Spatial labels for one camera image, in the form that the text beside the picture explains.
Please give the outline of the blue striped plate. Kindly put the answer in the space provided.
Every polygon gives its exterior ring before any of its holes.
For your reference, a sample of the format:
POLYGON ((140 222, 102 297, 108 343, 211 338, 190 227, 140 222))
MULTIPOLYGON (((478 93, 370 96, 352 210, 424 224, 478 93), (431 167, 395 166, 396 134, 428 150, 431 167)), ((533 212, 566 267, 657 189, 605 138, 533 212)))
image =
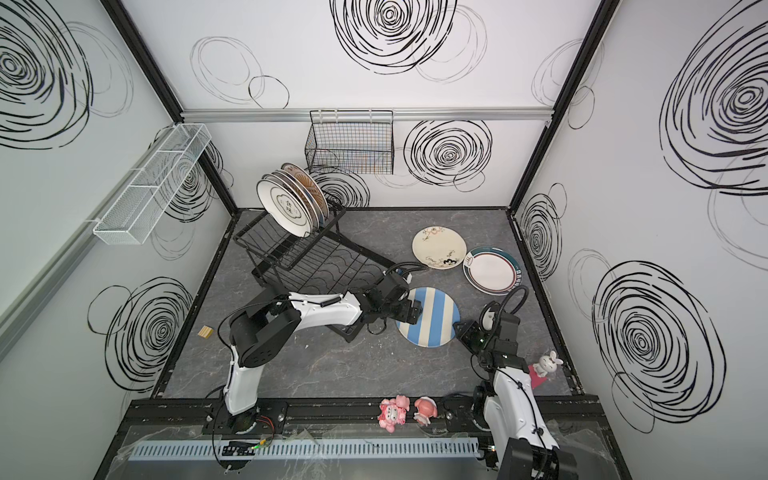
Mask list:
POLYGON ((408 298, 419 301, 422 313, 416 324, 397 322, 398 331, 410 343, 423 348, 438 348, 455 337, 453 325, 460 320, 454 300, 433 287, 412 289, 408 298))

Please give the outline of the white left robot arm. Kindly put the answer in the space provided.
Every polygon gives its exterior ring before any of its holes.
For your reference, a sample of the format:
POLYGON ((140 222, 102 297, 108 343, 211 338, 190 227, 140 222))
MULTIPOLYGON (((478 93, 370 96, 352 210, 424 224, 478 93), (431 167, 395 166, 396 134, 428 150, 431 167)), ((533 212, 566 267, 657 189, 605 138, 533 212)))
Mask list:
POLYGON ((423 271, 420 262, 401 262, 383 272, 366 288, 335 294, 302 294, 271 282, 249 304, 228 315, 231 361, 223 402, 232 416, 254 408, 264 366, 272 361, 297 331, 327 327, 347 341, 379 320, 413 325, 422 313, 418 300, 409 298, 412 274, 423 271))

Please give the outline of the white green emblem plate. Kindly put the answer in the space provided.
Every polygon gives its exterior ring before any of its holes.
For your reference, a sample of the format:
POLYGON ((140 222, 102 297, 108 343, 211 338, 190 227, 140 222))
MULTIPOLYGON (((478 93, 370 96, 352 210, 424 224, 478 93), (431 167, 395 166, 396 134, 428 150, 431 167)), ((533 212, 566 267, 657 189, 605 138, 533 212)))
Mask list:
POLYGON ((256 191, 265 210, 284 230, 300 238, 310 234, 309 212, 292 190, 277 181, 262 179, 256 191))

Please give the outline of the orange sunburst plate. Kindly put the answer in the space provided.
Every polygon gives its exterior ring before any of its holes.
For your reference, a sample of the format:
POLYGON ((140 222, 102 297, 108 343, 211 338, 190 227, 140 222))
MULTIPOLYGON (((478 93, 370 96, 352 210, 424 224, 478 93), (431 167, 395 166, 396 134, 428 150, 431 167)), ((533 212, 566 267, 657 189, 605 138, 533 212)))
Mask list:
POLYGON ((320 206, 311 194, 309 188, 288 172, 283 170, 275 170, 274 174, 286 182, 299 195, 300 200, 308 208, 310 219, 313 221, 314 228, 319 230, 321 227, 323 227, 325 217, 323 216, 320 206))
POLYGON ((313 177, 307 173, 304 169, 300 168, 299 166, 293 164, 293 163, 283 163, 281 165, 281 170, 288 172, 292 174, 294 177, 296 177, 298 180, 300 180, 305 186, 307 186, 317 201, 317 203, 320 206, 320 209, 323 213, 323 216, 325 217, 325 222, 328 220, 330 215, 330 209, 328 202, 324 196, 323 191, 320 189, 317 182, 313 179, 313 177))

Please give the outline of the green red rimmed plate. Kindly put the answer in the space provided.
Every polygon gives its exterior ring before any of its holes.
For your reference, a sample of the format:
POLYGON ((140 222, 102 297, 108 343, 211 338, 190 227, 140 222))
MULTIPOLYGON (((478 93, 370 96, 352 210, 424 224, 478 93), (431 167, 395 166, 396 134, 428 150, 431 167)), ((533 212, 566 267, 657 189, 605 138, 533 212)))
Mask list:
POLYGON ((496 247, 476 247, 464 257, 463 273, 477 290, 504 296, 522 282, 522 272, 515 258, 496 247))

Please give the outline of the cream floral plate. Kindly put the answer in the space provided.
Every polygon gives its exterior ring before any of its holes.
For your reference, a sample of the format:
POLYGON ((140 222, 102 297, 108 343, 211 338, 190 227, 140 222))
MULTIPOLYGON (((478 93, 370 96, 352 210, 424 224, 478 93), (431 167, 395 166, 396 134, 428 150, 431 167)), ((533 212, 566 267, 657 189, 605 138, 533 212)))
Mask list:
POLYGON ((463 262, 467 247, 456 231, 443 226, 430 226, 414 236, 412 252, 418 261, 429 268, 449 270, 463 262))

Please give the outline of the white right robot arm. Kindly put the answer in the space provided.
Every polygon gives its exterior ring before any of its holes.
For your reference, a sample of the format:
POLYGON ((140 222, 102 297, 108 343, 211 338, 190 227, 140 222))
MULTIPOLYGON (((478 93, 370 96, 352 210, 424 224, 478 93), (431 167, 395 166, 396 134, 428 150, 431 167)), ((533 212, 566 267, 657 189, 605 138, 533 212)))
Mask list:
POLYGON ((470 362, 486 372, 475 388, 475 421, 492 434, 499 479, 577 479, 577 460, 548 430, 528 365, 517 355, 516 313, 528 293, 524 285, 514 287, 502 300, 486 304, 477 320, 454 325, 470 362))

